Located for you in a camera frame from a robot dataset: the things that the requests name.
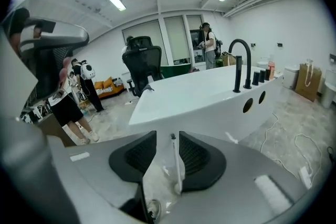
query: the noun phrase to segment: white sneaker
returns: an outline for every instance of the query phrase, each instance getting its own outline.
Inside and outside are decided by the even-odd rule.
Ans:
[[[87,145],[90,143],[90,139],[88,138],[83,138],[79,140],[79,145]]]
[[[97,142],[99,140],[98,134],[96,134],[94,131],[90,132],[90,135],[93,141]]]

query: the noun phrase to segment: backpack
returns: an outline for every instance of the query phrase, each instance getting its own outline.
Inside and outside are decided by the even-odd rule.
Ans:
[[[222,53],[221,46],[222,45],[223,45],[223,42],[221,40],[216,39],[216,48],[215,48],[216,58],[221,56],[221,53]]]
[[[84,80],[92,79],[96,76],[96,72],[92,68],[91,65],[89,65],[86,61],[82,61],[82,65],[80,67],[80,73],[81,77]]]

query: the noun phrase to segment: drain hole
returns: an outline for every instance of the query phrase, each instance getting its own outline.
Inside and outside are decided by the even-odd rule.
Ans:
[[[243,112],[246,113],[247,111],[249,111],[249,109],[251,108],[252,104],[253,104],[253,99],[252,98],[248,99],[246,101],[246,103],[245,103],[244,108],[243,108]]]
[[[260,96],[260,98],[259,98],[259,104],[261,104],[263,102],[263,100],[265,98],[265,95],[266,95],[266,92],[263,91],[262,94],[261,94],[261,96]]]

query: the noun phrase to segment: white bathtub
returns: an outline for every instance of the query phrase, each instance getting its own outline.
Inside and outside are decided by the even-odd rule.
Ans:
[[[229,132],[241,140],[258,129],[272,114],[279,96],[282,75],[245,89],[246,66],[242,68],[240,93],[233,92],[236,66],[185,74],[150,83],[154,91],[145,90],[129,122],[132,133],[158,131],[169,135],[190,131],[227,140]],[[251,68],[251,79],[254,71]],[[265,98],[259,98],[265,91]],[[250,109],[243,113],[247,100]]]

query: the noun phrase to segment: black faucet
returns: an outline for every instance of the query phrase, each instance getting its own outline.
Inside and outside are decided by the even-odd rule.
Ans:
[[[229,54],[232,52],[233,45],[238,42],[244,45],[246,49],[246,54],[247,54],[247,74],[246,74],[245,85],[243,87],[245,89],[251,89],[251,50],[248,47],[247,43],[243,41],[242,39],[235,39],[230,44]]]
[[[240,92],[240,78],[242,75],[242,57],[236,56],[236,81],[235,81],[235,88],[233,89],[234,92]]]

